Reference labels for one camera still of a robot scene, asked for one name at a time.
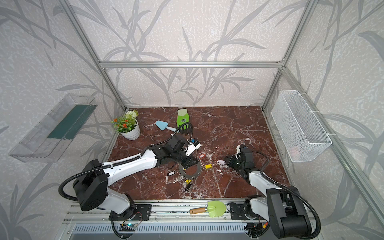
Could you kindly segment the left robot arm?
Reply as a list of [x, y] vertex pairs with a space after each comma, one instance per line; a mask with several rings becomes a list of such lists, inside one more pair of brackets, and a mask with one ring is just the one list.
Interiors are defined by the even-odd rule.
[[137, 212], [132, 198], [112, 190], [110, 186], [125, 177], [169, 162], [181, 164], [187, 169], [199, 162], [193, 152], [200, 147], [197, 139], [187, 140], [175, 134], [163, 145], [149, 146], [141, 154], [113, 162], [89, 162], [83, 169], [84, 175], [77, 177], [73, 183], [81, 210], [104, 209], [124, 219], [132, 217]]

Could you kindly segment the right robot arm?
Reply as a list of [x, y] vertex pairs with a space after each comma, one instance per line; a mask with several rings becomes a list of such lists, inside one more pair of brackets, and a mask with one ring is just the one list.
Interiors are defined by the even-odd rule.
[[264, 195], [245, 201], [246, 216], [264, 218], [278, 239], [310, 236], [313, 233], [312, 225], [299, 191], [295, 187], [279, 187], [264, 173], [266, 165], [260, 169], [256, 167], [255, 153], [245, 145], [238, 145], [236, 153], [225, 159], [229, 167]]

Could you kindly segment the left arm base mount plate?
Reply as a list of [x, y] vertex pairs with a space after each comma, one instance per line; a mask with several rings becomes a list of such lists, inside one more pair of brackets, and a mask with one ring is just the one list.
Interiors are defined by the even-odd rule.
[[130, 221], [148, 221], [150, 219], [152, 205], [142, 204], [137, 205], [134, 215], [129, 219]]

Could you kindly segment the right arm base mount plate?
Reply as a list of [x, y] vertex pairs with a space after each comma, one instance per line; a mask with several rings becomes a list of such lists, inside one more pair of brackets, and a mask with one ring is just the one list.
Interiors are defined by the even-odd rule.
[[231, 215], [231, 220], [248, 220], [249, 218], [245, 214], [245, 204], [228, 203], [227, 210]]

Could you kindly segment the large metal key ring plate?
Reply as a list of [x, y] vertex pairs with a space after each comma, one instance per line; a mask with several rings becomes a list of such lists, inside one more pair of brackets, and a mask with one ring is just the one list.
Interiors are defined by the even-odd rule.
[[183, 166], [179, 164], [180, 176], [186, 180], [195, 180], [197, 177], [200, 176], [201, 172], [202, 172], [202, 165], [200, 162], [191, 166], [188, 169], [184, 169]]

